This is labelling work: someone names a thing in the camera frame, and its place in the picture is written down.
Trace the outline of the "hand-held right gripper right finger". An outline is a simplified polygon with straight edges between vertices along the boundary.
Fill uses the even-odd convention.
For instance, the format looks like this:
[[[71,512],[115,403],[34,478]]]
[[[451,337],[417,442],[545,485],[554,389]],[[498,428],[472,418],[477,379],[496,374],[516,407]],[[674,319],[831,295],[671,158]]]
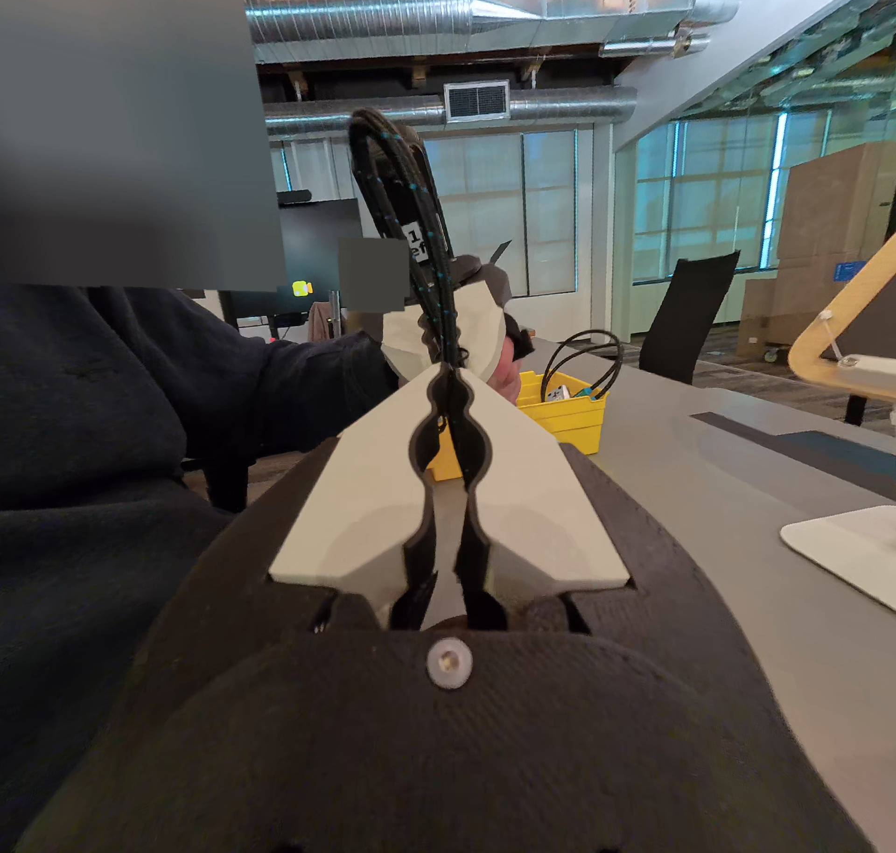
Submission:
[[[631,575],[557,442],[470,370],[453,371],[453,444],[467,494],[454,573],[470,630],[530,604],[617,590]]]

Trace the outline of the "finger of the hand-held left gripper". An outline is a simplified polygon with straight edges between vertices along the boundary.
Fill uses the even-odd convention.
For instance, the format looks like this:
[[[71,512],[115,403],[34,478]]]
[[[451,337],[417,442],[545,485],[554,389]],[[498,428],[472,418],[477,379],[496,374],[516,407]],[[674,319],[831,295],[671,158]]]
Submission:
[[[487,282],[459,287],[445,308],[445,361],[489,385],[501,362],[506,338],[503,308]]]
[[[383,315],[382,353],[400,385],[422,385],[438,376],[430,351],[431,333],[420,305]]]

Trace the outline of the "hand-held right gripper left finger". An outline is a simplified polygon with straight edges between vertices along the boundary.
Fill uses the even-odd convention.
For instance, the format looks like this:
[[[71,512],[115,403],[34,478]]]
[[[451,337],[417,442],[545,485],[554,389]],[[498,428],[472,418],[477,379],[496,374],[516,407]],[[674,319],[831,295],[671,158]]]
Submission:
[[[434,593],[433,493],[452,369],[433,365],[339,436],[270,578],[357,594],[392,630],[420,630]]]

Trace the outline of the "yellow plastic bin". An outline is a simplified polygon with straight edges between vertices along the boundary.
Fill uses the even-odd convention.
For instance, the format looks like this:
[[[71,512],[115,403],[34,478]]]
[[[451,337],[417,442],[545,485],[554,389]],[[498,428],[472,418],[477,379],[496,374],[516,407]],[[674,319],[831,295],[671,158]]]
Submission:
[[[546,385],[541,399],[543,375],[521,373],[517,408],[561,443],[574,445],[584,455],[599,452],[607,397],[580,395],[587,384],[558,372]]]

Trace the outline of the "dark monitor with wooden back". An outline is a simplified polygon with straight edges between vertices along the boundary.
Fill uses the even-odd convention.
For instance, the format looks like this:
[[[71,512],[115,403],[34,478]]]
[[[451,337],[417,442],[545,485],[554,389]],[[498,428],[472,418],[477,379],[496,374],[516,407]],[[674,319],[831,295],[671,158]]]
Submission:
[[[848,396],[895,403],[895,237],[798,336],[790,369]]]

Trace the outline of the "person's left hand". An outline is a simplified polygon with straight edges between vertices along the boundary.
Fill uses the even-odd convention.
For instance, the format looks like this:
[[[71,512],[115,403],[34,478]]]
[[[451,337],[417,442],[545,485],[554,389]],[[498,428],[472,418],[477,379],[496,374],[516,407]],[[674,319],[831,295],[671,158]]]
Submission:
[[[509,336],[504,338],[499,361],[487,385],[516,406],[521,393],[521,363],[514,357],[514,343]]]

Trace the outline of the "large black television screen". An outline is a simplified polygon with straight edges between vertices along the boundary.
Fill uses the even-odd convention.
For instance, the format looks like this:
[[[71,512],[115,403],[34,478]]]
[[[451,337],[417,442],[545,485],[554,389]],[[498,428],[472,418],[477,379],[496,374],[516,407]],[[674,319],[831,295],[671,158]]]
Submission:
[[[305,189],[277,193],[286,284],[271,291],[220,291],[223,319],[232,327],[257,319],[278,336],[308,321],[316,303],[339,286],[340,238],[360,238],[356,199],[320,200]]]

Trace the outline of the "black office chair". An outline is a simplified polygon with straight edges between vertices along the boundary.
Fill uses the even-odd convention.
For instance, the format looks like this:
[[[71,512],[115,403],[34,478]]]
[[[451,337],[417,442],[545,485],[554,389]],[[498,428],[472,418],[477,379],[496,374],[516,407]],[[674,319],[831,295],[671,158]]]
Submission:
[[[691,385],[700,351],[729,292],[740,251],[680,259],[638,356],[640,370]]]

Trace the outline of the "brown cardboard box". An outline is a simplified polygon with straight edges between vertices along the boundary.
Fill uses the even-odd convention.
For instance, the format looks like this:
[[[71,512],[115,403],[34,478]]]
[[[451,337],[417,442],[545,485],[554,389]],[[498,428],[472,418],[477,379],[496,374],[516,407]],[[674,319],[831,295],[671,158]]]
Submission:
[[[881,248],[895,143],[868,142],[790,169],[773,278],[745,282],[735,354],[775,363]]]

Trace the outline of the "large silver air duct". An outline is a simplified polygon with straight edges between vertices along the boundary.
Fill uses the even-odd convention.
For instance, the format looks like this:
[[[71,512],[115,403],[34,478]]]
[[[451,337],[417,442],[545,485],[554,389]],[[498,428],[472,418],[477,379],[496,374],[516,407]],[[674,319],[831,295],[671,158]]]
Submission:
[[[321,63],[674,41],[743,0],[243,0],[257,63]]]

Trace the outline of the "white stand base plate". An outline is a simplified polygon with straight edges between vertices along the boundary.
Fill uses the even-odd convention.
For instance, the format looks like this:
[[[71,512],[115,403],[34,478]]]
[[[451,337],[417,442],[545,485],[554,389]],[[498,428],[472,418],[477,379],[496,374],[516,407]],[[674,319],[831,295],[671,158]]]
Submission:
[[[894,403],[894,358],[844,354],[838,334],[845,328],[831,308],[820,312],[790,350],[792,371],[812,385]],[[895,610],[894,505],[791,523],[779,536],[796,554]]]

